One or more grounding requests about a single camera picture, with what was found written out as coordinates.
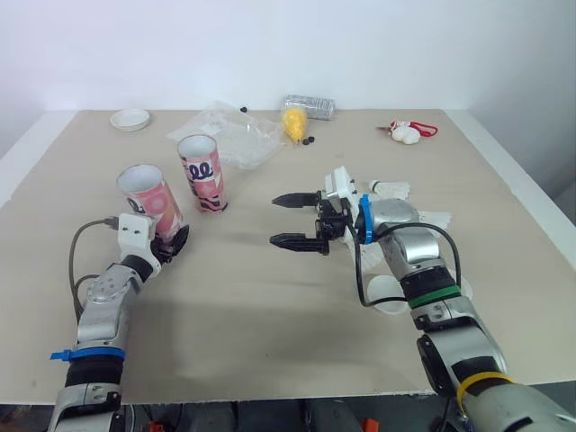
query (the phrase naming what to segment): pink patterned can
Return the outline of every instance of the pink patterned can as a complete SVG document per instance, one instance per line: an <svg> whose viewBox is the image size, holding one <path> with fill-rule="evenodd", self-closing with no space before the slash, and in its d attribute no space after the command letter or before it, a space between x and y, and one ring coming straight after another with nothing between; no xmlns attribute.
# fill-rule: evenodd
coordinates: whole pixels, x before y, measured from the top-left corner
<svg viewBox="0 0 576 432"><path fill-rule="evenodd" d="M116 184L134 212L153 218L162 243L172 246L172 239L185 223L160 168L131 166L118 176Z"/></svg>
<svg viewBox="0 0 576 432"><path fill-rule="evenodd" d="M178 143L178 153L192 193L196 197L198 211L224 211L228 202L224 193L216 139L209 135L190 135Z"/></svg>

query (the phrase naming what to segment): red object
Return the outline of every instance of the red object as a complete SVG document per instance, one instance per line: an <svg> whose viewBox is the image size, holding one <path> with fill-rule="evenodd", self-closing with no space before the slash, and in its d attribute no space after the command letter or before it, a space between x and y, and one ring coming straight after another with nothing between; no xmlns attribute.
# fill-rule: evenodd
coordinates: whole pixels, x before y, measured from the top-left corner
<svg viewBox="0 0 576 432"><path fill-rule="evenodd" d="M416 129L423 137L433 137L438 133L438 128L436 126L432 126L431 124L418 123L417 121L393 121L390 123L391 128L401 125L408 125L411 128Z"/></svg>
<svg viewBox="0 0 576 432"><path fill-rule="evenodd" d="M362 422L362 430L364 432L378 432L380 430L380 423L371 418L367 418Z"/></svg>
<svg viewBox="0 0 576 432"><path fill-rule="evenodd" d="M164 426L159 425L156 421L148 423L148 432L164 432Z"/></svg>

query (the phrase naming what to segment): beige table surface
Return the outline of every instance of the beige table surface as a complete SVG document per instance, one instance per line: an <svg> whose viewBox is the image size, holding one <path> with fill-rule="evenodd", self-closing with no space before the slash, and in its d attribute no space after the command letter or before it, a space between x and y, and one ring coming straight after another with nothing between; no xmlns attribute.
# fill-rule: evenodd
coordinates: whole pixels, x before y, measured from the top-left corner
<svg viewBox="0 0 576 432"><path fill-rule="evenodd" d="M339 112L314 121L308 147L285 147L253 171L223 168L229 209L194 209L167 133L192 112L153 112L124 133L110 112L81 112L0 210L0 402L52 403L76 323L68 291L72 235L86 221L129 210L115 189L127 166L162 168L193 233L181 256L147 283L133 311L123 400L176 402L414 392L429 389L408 313L363 308L348 250L330 256L272 247L279 232L313 232L314 213L273 206L316 191L345 165L360 187L407 181L421 210L451 212L474 303L520 382L576 378L576 277L509 188L440 111ZM275 118L277 113L261 112ZM440 132L403 146L374 129L396 119ZM451 257L445 249L446 261ZM93 228L76 275L118 259L115 232ZM374 271L388 273L384 266Z"/></svg>

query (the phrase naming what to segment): clear plastic bottle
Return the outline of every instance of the clear plastic bottle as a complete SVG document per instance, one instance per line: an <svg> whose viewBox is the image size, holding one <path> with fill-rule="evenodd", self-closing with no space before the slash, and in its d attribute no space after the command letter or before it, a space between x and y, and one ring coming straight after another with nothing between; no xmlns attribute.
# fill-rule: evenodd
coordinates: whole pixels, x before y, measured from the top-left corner
<svg viewBox="0 0 576 432"><path fill-rule="evenodd" d="M306 110L308 117L317 120L332 120L336 104L333 99L321 97L298 96L288 94L284 100L284 108L301 106Z"/></svg>

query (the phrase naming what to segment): red cord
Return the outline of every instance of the red cord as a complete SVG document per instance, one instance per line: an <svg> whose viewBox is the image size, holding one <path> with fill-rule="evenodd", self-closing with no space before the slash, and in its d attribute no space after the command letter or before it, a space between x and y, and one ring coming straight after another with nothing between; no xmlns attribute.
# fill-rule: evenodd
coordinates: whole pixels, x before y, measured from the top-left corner
<svg viewBox="0 0 576 432"><path fill-rule="evenodd" d="M438 133L438 128L431 124L418 123L416 121L410 122L410 127L420 132L423 137L433 137Z"/></svg>

